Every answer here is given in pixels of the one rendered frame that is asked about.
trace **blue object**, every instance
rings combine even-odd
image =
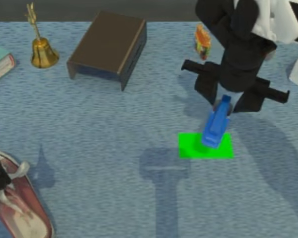
[[[231,97],[223,95],[215,111],[211,111],[202,134],[202,144],[217,148],[228,126]]]

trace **orange object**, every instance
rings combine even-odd
[[[195,50],[198,52],[202,60],[206,60],[210,53],[211,38],[208,32],[203,29],[201,23],[197,25],[194,36]]]

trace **blue cloth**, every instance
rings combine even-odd
[[[18,64],[0,80],[0,150],[31,163],[57,238],[298,238],[298,86],[286,72],[298,45],[279,46],[259,73],[290,89],[289,102],[232,119],[235,159],[180,161],[177,133],[201,131],[210,109],[196,75],[180,70],[199,60],[195,26],[149,23],[121,92],[111,80],[68,77],[89,23],[38,24],[60,53],[49,69],[30,64],[27,22],[0,23],[0,45]],[[222,53],[213,40],[209,60]]]

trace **table top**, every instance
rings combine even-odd
[[[298,45],[281,45],[259,75],[291,90],[286,105],[233,115],[235,159],[177,163],[177,133],[201,131],[209,105],[180,70],[194,22],[148,24],[148,41],[124,92],[77,75],[66,61],[90,23],[39,23],[58,64],[30,64],[28,23],[0,23],[0,45],[17,67],[0,80],[0,150],[27,160],[57,238],[298,238],[298,86],[287,73]],[[210,61],[223,49],[213,39]],[[0,224],[0,238],[9,237]]]

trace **background wall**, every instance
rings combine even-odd
[[[195,21],[197,0],[32,0],[38,21],[91,21],[109,10],[149,21]],[[25,21],[31,0],[0,0],[0,21]]]

